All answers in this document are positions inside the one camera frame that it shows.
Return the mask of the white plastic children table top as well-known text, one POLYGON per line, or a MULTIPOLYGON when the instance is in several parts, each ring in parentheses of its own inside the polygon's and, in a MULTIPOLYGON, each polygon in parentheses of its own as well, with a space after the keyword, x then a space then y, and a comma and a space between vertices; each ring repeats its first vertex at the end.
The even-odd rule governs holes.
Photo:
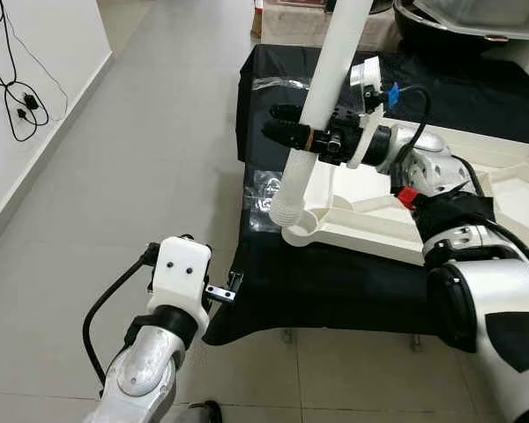
MULTIPOLYGON (((529 246, 529 145, 507 138, 427 126, 423 144, 439 140, 473 165, 495 220, 529 246)), ((284 241, 351 249, 422 265, 423 242, 409 210, 390 193, 391 180, 374 167, 350 168, 317 162, 295 226, 282 228, 284 241)))

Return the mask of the clear tape strip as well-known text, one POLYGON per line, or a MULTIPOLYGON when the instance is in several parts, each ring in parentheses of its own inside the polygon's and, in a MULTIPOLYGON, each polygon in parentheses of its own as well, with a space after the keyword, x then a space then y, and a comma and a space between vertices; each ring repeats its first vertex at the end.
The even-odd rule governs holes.
POLYGON ((297 90, 309 90, 310 81, 307 79, 289 79, 283 77, 267 77, 253 79, 250 85, 252 90, 264 90, 268 88, 288 88, 297 90))

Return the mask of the clear tape cross patch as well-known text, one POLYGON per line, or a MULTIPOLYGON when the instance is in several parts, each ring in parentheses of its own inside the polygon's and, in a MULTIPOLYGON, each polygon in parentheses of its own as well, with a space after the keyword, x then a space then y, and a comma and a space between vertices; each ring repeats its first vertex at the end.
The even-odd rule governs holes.
POLYGON ((242 186, 243 231, 280 233, 281 226, 270 218, 269 212, 272 209, 272 199, 279 192, 281 178, 281 172, 252 167, 245 169, 242 186))

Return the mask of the black table cloth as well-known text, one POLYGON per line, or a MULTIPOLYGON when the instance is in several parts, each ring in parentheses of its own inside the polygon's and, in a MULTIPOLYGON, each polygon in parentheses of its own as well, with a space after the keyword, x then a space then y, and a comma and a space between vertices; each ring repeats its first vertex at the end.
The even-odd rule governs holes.
MULTIPOLYGON (((324 243, 289 245, 281 234, 243 231, 245 169, 282 172, 288 152, 261 132, 275 104, 298 104, 305 90, 252 90, 253 79, 309 79, 317 48, 261 44, 241 67, 234 129, 241 172, 234 177, 239 233, 231 265, 243 271, 236 302, 213 316, 204 340, 211 345, 239 341, 272 328, 340 328, 431 335, 426 272, 419 266, 338 249, 324 243)), ((382 53, 389 84, 422 85, 433 107, 429 126, 466 130, 529 145, 529 72, 514 62, 438 59, 382 53)))

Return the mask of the grey robot left foot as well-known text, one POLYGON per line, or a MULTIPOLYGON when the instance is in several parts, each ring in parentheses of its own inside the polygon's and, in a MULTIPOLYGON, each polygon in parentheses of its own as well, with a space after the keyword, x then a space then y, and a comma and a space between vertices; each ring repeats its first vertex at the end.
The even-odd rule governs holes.
POLYGON ((175 418, 175 423, 223 423, 223 412, 215 400, 191 404, 175 418))

